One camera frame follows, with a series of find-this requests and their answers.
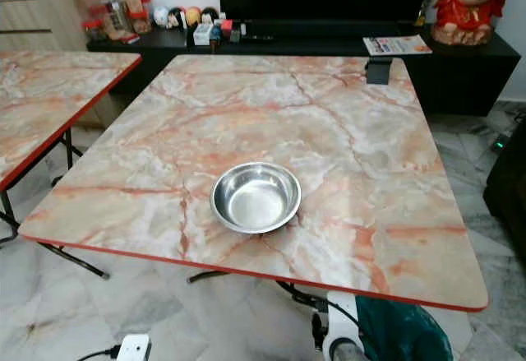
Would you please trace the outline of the light wooden cabinet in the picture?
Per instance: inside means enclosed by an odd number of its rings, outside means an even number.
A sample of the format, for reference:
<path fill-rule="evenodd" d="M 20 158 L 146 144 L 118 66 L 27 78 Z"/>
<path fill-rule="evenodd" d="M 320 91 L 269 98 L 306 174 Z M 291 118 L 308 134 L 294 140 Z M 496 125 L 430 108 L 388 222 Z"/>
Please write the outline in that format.
<path fill-rule="evenodd" d="M 1 50 L 86 50 L 76 0 L 0 0 Z"/>

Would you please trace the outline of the small clear red-lid jar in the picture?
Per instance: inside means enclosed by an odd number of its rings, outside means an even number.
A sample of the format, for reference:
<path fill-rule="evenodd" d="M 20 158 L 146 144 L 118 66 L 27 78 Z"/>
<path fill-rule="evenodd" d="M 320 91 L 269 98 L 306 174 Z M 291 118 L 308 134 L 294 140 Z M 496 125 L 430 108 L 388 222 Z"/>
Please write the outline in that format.
<path fill-rule="evenodd" d="M 101 20 L 83 21 L 81 27 L 87 41 L 90 43 L 105 41 L 108 38 L 108 35 L 103 30 L 103 22 Z"/>

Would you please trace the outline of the tall clear red-lid jar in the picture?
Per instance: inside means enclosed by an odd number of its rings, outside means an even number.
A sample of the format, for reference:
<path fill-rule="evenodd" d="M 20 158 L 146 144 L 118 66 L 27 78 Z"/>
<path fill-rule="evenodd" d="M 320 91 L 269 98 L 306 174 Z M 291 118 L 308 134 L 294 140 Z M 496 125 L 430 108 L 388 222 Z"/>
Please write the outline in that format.
<path fill-rule="evenodd" d="M 127 34 L 127 23 L 123 18 L 123 9 L 120 0 L 97 0 L 105 8 L 106 26 L 108 35 L 112 40 L 121 40 Z"/>

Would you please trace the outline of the orange snack red-lid jar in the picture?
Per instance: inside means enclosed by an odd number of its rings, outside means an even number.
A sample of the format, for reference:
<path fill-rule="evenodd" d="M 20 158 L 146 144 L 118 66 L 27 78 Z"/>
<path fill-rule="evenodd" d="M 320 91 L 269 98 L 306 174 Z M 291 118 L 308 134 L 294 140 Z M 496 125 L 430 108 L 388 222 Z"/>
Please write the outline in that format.
<path fill-rule="evenodd" d="M 127 9 L 129 19 L 135 18 L 136 15 L 141 14 L 145 9 L 141 0 L 122 0 L 122 3 Z"/>

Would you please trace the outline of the small white figurine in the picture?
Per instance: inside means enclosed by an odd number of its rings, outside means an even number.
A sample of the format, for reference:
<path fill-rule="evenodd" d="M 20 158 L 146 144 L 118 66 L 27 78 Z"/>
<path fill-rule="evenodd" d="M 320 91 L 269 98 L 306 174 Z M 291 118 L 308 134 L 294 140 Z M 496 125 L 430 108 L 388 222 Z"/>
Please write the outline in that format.
<path fill-rule="evenodd" d="M 172 29 L 168 21 L 170 10 L 167 7 L 156 7 L 153 9 L 153 22 L 158 29 Z"/>

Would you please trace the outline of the small white box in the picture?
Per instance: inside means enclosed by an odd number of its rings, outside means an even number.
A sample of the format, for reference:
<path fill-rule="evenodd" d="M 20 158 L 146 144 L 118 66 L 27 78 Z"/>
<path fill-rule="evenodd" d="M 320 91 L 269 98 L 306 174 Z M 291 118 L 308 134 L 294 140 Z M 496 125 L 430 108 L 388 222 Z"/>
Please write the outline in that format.
<path fill-rule="evenodd" d="M 210 46 L 213 40 L 213 29 L 215 24 L 208 22 L 199 23 L 192 33 L 192 41 L 195 46 Z"/>

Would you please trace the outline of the round yellow figurine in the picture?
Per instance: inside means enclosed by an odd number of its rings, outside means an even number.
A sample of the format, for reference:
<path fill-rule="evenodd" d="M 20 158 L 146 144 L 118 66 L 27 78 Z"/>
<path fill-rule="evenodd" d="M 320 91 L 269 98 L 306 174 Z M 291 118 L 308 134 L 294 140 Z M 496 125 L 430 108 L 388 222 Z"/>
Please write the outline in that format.
<path fill-rule="evenodd" d="M 199 7 L 188 7 L 185 8 L 185 21 L 187 22 L 187 29 L 194 30 L 195 27 L 201 22 L 202 12 Z"/>

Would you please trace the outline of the stainless steel bowl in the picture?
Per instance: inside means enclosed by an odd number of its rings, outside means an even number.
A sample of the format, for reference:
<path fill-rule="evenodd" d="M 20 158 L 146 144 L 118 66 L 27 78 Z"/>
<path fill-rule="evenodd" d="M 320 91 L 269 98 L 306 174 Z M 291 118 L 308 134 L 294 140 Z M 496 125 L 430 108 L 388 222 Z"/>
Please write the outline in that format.
<path fill-rule="evenodd" d="M 266 234 L 298 213 L 303 192 L 296 174 L 275 163 L 248 162 L 215 181 L 210 205 L 222 225 L 241 234 Z"/>

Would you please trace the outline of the black table clamp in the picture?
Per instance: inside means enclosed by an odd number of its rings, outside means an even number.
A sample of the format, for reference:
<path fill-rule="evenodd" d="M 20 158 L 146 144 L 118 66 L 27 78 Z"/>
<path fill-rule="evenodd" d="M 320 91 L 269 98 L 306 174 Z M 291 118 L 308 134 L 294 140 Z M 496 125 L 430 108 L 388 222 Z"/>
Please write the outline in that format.
<path fill-rule="evenodd" d="M 366 83 L 369 86 L 387 86 L 390 83 L 391 57 L 369 57 L 365 64 Z"/>

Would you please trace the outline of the printed paper leaflet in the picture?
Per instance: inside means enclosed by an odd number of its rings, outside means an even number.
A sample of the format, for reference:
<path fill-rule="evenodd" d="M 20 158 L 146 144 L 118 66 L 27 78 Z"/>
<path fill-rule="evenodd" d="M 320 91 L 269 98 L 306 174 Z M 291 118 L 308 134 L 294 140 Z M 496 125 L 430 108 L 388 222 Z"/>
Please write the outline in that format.
<path fill-rule="evenodd" d="M 396 35 L 395 37 L 364 37 L 363 43 L 369 56 L 431 55 L 421 35 Z"/>

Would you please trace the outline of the teal bag-lined bin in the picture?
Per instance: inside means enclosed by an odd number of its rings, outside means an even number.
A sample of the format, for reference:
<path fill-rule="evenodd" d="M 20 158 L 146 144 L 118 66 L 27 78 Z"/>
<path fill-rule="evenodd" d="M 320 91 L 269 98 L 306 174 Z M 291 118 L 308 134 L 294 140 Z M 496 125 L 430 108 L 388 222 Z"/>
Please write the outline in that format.
<path fill-rule="evenodd" d="M 420 305 L 356 298 L 366 357 L 371 361 L 454 361 L 450 339 Z"/>

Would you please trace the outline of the black tv console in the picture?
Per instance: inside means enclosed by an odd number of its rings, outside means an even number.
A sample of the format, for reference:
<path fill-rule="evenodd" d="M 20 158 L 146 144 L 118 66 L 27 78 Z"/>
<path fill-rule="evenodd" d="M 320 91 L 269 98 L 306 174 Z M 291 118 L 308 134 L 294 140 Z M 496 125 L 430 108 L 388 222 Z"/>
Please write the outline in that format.
<path fill-rule="evenodd" d="M 448 46 L 432 40 L 429 55 L 405 55 L 411 83 L 425 113 L 486 116 L 510 81 L 522 57 L 499 35 L 481 46 Z M 142 93 L 173 57 L 178 55 L 279 55 L 366 57 L 362 38 L 274 38 L 222 42 L 217 49 L 191 44 L 181 30 L 154 29 L 132 43 L 90 42 L 90 52 L 138 53 L 141 62 L 115 87 L 115 93 L 134 98 Z"/>

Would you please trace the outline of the red seated statue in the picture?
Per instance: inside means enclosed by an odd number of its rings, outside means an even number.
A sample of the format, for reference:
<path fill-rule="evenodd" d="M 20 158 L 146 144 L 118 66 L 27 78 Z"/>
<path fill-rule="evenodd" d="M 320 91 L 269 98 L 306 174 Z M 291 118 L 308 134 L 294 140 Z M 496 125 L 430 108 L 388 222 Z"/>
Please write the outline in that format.
<path fill-rule="evenodd" d="M 478 46 L 495 34 L 493 19 L 503 16 L 506 0 L 437 0 L 431 37 L 444 45 Z"/>

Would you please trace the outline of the black device green light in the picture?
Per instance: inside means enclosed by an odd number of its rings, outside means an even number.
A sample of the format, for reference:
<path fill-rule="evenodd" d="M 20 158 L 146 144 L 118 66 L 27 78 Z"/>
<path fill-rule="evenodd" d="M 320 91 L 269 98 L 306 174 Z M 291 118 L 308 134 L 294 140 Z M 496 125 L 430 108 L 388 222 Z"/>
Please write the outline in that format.
<path fill-rule="evenodd" d="M 492 140 L 492 143 L 490 143 L 489 150 L 499 155 L 507 147 L 507 144 L 510 143 L 512 135 L 514 135 L 514 133 L 511 131 L 500 132 L 500 134 Z"/>

